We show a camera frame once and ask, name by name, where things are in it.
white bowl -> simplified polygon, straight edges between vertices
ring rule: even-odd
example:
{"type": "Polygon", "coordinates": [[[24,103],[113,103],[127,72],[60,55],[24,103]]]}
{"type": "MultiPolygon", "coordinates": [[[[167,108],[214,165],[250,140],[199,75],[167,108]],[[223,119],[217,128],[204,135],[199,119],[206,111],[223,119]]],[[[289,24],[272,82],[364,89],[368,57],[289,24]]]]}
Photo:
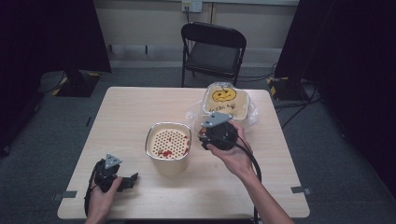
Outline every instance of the white bowl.
{"type": "Polygon", "coordinates": [[[162,175],[177,175],[189,165],[191,130],[174,122],[154,124],[148,132],[146,153],[162,175]]]}

food container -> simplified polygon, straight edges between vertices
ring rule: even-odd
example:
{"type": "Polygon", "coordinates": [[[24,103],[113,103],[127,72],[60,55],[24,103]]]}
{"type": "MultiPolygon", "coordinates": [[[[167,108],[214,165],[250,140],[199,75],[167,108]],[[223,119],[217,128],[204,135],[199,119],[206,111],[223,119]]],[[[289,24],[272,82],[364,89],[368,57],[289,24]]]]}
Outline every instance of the food container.
{"type": "Polygon", "coordinates": [[[148,132],[146,153],[162,175],[177,175],[189,165],[191,130],[174,122],[154,124],[148,132]]]}
{"type": "Polygon", "coordinates": [[[233,115],[235,120],[248,116],[250,99],[246,91],[236,89],[228,82],[215,82],[207,87],[202,108],[206,114],[220,112],[233,115]]]}

smiley face sticker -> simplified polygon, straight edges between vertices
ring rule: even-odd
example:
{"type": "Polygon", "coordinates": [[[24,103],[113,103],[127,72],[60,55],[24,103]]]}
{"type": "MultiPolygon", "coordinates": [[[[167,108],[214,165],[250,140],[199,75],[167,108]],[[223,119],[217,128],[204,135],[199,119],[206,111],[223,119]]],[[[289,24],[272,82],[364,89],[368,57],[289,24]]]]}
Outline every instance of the smiley face sticker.
{"type": "Polygon", "coordinates": [[[236,91],[232,88],[223,87],[221,91],[215,91],[212,94],[212,99],[215,102],[226,102],[235,99],[236,91]]]}

wooden table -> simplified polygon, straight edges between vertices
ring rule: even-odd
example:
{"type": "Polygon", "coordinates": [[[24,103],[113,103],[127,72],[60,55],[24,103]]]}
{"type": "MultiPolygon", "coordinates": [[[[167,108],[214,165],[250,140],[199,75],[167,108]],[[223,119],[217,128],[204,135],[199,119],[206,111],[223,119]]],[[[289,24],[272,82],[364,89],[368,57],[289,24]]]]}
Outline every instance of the wooden table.
{"type": "MultiPolygon", "coordinates": [[[[291,217],[307,217],[309,208],[300,187],[288,146],[270,95],[247,90],[260,112],[260,120],[246,130],[262,182],[291,217]]],[[[146,154],[150,127],[157,122],[186,123],[187,111],[203,100],[205,89],[113,87],[108,89],[67,191],[76,198],[63,199],[58,216],[85,218],[84,196],[93,166],[107,153],[120,159],[118,175],[139,173],[133,189],[117,193],[109,218],[252,218],[253,203],[241,181],[224,163],[191,142],[190,165],[182,174],[169,177],[157,173],[146,154]]]]}

power outlet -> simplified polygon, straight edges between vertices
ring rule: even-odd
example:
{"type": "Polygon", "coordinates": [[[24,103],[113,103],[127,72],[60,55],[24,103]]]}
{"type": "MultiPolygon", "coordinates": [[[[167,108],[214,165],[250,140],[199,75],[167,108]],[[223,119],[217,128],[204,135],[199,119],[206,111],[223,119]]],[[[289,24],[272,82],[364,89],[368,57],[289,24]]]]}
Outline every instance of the power outlet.
{"type": "Polygon", "coordinates": [[[181,1],[181,11],[189,12],[202,12],[202,2],[201,1],[181,1]]]}
{"type": "Polygon", "coordinates": [[[187,11],[192,12],[192,3],[191,1],[181,1],[181,11],[187,11]]]}

